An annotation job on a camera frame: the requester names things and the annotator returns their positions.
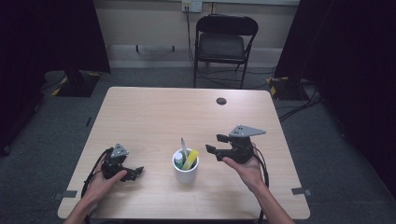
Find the paper cup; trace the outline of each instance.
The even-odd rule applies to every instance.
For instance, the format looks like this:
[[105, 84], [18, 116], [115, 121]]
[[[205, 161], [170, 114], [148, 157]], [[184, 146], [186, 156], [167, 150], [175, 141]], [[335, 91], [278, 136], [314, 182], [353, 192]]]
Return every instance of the paper cup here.
[[182, 184], [192, 184], [197, 177], [198, 174], [198, 165], [199, 165], [199, 156], [195, 160], [195, 162], [192, 164], [192, 167], [190, 170], [184, 171], [181, 169], [178, 169], [177, 166], [175, 165], [175, 156], [178, 152], [181, 152], [181, 154], [184, 157], [183, 149], [179, 149], [178, 151], [175, 152], [175, 154], [172, 157], [172, 164], [175, 170], [175, 176], [178, 182]]

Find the gray carpet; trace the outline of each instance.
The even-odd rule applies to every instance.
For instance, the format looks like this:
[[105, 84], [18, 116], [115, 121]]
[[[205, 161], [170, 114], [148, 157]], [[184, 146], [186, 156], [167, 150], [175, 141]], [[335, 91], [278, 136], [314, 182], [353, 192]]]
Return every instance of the gray carpet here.
[[[249, 71], [253, 73], [247, 74], [245, 89], [259, 87], [272, 75], [256, 74], [271, 69]], [[46, 85], [62, 76], [62, 72], [47, 73]], [[197, 87], [238, 86], [223, 83], [200, 79]], [[111, 75], [102, 75], [91, 98], [51, 96], [56, 86], [43, 90], [38, 112], [10, 145], [11, 154], [0, 158], [0, 223], [62, 223], [57, 217], [60, 201], [52, 197], [66, 190], [106, 91], [112, 86], [191, 88], [192, 69], [113, 69]], [[308, 94], [313, 89], [306, 86]], [[276, 107], [303, 103], [275, 101]], [[289, 110], [280, 108], [277, 112], [280, 116]], [[396, 203], [366, 159], [342, 137], [325, 104], [296, 113], [282, 122], [282, 128], [303, 188], [313, 193], [307, 197], [311, 217], [298, 223], [396, 223]]]

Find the wall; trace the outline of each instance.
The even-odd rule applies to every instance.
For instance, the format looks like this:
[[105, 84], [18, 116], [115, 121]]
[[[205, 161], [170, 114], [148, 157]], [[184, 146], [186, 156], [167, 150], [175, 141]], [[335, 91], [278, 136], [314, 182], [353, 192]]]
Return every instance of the wall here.
[[[188, 45], [186, 15], [180, 1], [95, 0], [96, 12], [107, 45]], [[259, 24], [255, 48], [282, 49], [297, 6], [215, 3], [216, 13], [246, 15]], [[212, 11], [203, 3], [202, 13], [190, 14], [191, 41], [195, 23]]]

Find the black folding chair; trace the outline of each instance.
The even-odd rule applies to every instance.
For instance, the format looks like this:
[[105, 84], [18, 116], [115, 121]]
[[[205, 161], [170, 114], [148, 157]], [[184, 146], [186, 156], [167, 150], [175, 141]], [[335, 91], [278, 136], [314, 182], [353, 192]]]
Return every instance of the black folding chair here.
[[[198, 20], [195, 34], [193, 87], [195, 88], [198, 78], [198, 62], [233, 63], [237, 64], [235, 72], [241, 64], [245, 65], [242, 78], [231, 79], [240, 81], [239, 89], [242, 89], [251, 45], [258, 30], [257, 22], [245, 16], [211, 14]], [[242, 36], [250, 36], [246, 47]]]

